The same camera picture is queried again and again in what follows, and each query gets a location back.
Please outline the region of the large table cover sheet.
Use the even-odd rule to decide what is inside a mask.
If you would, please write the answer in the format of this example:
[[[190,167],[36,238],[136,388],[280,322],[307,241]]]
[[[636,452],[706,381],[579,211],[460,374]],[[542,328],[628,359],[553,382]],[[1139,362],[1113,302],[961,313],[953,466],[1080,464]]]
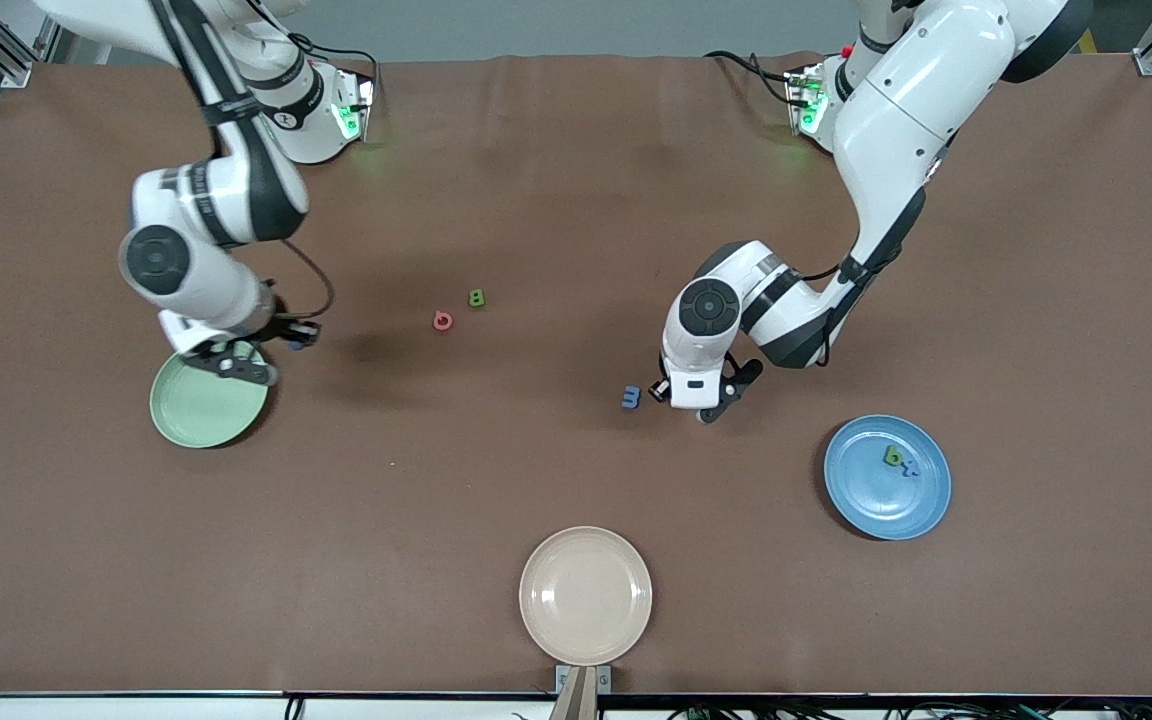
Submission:
[[[1152,694],[1132,60],[995,88],[829,365],[768,367],[708,427],[620,406],[677,291],[726,242],[812,274],[856,233],[763,88],[679,58],[382,78],[370,145],[303,170],[321,341],[271,348],[274,404],[214,450],[156,432],[170,350],[116,266],[134,179],[210,147],[179,70],[51,65],[0,96],[0,692],[530,691],[553,662],[520,573],[590,525],[655,591],[620,691]],[[872,414],[947,456],[927,535],[829,500],[826,446]]]

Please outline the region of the light green plate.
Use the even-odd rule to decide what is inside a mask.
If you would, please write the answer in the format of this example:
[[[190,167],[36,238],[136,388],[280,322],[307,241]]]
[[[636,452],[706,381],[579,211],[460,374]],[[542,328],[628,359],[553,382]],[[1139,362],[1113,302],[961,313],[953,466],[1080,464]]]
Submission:
[[[270,386],[221,378],[174,354],[157,370],[147,411],[157,432],[185,448],[217,448],[236,441],[260,419]]]

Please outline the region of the blue plate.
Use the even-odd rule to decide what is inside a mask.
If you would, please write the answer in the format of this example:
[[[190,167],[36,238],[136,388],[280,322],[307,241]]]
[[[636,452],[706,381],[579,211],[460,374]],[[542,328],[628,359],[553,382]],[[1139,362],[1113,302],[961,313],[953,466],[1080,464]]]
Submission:
[[[915,460],[919,477],[882,462],[887,446]],[[914,420],[872,414],[846,420],[826,446],[826,492],[838,515],[878,541],[911,541],[932,532],[952,505],[954,479],[933,437]]]

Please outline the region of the grey metal mounting bracket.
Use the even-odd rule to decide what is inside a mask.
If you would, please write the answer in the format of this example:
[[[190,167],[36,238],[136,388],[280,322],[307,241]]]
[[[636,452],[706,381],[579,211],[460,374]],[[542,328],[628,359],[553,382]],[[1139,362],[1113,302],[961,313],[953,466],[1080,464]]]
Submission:
[[[573,666],[558,664],[554,666],[553,696],[558,696],[564,689],[568,676],[584,673],[594,687],[594,694],[612,694],[612,666],[598,665],[593,667]]]

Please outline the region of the beige plate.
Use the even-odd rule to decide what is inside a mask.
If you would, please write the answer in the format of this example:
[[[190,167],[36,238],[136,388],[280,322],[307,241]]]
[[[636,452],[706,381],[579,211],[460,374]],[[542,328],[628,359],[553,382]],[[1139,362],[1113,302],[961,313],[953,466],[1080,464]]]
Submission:
[[[536,646],[559,664],[609,665],[641,641],[653,585],[630,541],[600,526],[558,530],[531,552],[518,611]]]

